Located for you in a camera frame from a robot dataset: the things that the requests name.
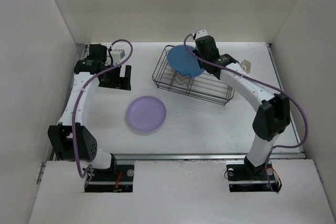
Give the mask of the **blue plate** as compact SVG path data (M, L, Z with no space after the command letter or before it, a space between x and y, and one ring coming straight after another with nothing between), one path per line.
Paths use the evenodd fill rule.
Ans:
M188 52L184 45L171 48L166 57L172 70L177 71L183 76L194 78L204 72L199 66L197 59Z

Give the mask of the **lilac plate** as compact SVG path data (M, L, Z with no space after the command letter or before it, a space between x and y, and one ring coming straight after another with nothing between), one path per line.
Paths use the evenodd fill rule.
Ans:
M126 111L126 122L134 131L150 133L157 130L165 121L166 107L153 96L142 96L133 100Z

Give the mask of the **grey wire dish rack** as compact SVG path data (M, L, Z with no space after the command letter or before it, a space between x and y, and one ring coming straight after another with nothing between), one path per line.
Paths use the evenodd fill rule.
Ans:
M177 71L172 70L166 57L168 51L173 47L173 45L164 47L152 74L152 81L157 88L219 105L226 105L233 99L235 90L206 71L198 77L190 78L188 85L178 85L175 82Z

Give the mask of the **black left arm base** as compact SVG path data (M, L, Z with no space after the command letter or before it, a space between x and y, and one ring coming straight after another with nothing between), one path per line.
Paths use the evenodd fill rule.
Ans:
M85 185L86 193L132 193L135 174L134 161L112 158L108 169L93 170L88 174Z

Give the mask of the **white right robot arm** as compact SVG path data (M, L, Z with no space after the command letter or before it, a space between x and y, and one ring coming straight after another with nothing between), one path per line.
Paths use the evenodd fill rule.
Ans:
M244 175L259 176L274 141L261 139L253 132L253 120L261 104L275 97L243 75L239 65L223 70L214 84L210 76L204 80L207 91L223 89L224 83L234 86L234 99L226 105L158 88L152 80L155 67L164 49L162 42L133 44L131 90L98 88L90 108L88 128L98 146L113 154L186 156L240 154L247 156ZM162 125L149 132L140 132L127 123L127 109L132 101L153 96L163 102L166 117Z

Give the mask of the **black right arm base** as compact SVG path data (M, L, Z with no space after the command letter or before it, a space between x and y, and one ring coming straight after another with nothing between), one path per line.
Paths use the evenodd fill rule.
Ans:
M252 173L242 162L229 162L226 163L224 177L228 180L231 193L278 193L282 189L282 181L270 163L267 164L267 169L262 166L256 173Z

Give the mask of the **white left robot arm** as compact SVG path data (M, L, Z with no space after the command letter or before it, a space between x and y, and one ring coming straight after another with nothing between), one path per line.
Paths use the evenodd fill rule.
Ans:
M58 159L75 162L81 178L92 177L94 169L105 180L117 176L118 168L112 154L98 147L87 128L93 96L98 87L131 90L130 58L123 49L90 44L83 59L73 70L70 96L57 124L48 128L48 137Z

